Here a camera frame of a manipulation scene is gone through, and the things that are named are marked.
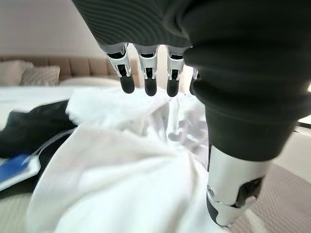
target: beige headboard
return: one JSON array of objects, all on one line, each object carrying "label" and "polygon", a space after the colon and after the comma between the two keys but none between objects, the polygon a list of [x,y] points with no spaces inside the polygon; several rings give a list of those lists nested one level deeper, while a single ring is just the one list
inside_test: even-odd
[{"label": "beige headboard", "polygon": [[[66,56],[31,56],[31,55],[0,55],[0,62],[23,60],[32,62],[34,66],[60,66],[59,80],[94,76],[118,79],[114,69],[105,57],[66,57]],[[136,86],[141,85],[138,62],[131,60],[132,74]]]}]

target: robotic arm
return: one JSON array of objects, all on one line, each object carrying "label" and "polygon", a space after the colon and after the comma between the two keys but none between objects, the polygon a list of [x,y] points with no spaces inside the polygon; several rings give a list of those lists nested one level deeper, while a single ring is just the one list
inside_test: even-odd
[{"label": "robotic arm", "polygon": [[190,90],[206,106],[209,130],[207,208],[218,225],[232,224],[259,196],[297,120],[311,114],[311,2],[72,1],[126,93],[135,88],[127,43],[149,96],[158,45],[168,49],[169,96],[184,60],[194,67]]}]

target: wall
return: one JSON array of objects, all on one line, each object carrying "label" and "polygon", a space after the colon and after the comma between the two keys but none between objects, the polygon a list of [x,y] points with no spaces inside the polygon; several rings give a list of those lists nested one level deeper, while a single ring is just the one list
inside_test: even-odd
[{"label": "wall", "polygon": [[[129,46],[131,58],[138,59]],[[103,52],[70,0],[0,0],[0,54],[102,56]],[[158,54],[157,79],[166,88],[167,52]],[[187,90],[182,78],[182,90]]]}]

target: black garment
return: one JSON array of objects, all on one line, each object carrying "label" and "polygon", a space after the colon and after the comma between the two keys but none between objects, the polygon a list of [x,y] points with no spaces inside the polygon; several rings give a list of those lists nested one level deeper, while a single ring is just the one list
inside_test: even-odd
[{"label": "black garment", "polygon": [[29,113],[12,111],[0,132],[0,158],[32,154],[46,141],[76,127],[65,110],[68,100],[42,105]]},{"label": "black garment", "polygon": [[58,148],[68,139],[70,135],[65,135],[62,138],[58,139],[48,147],[46,147],[39,156],[39,161],[41,164],[41,169],[39,173],[33,177],[30,177],[22,182],[19,182],[9,188],[6,188],[0,191],[0,199],[7,198],[10,196],[23,194],[23,193],[32,193],[51,158],[58,150]]},{"label": "black garment", "polygon": [[[55,135],[76,127],[65,110],[68,100],[42,105],[29,113],[12,111],[7,125],[0,132],[0,158],[11,158],[20,154],[32,154]],[[36,176],[19,182],[0,192],[0,199],[32,193],[35,186],[58,148],[68,139],[65,135],[47,146],[39,156],[41,169]]]}]

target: pillow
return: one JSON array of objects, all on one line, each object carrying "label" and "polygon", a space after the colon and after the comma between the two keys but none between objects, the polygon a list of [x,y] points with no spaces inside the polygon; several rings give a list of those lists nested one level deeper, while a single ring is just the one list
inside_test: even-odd
[{"label": "pillow", "polygon": [[24,61],[0,62],[0,86],[18,86],[22,74],[34,65]]},{"label": "pillow", "polygon": [[120,85],[119,81],[107,77],[80,77],[71,78],[59,83],[60,86],[116,86]]},{"label": "pillow", "polygon": [[58,84],[59,66],[33,67],[27,69],[21,78],[21,86],[55,86]]}]

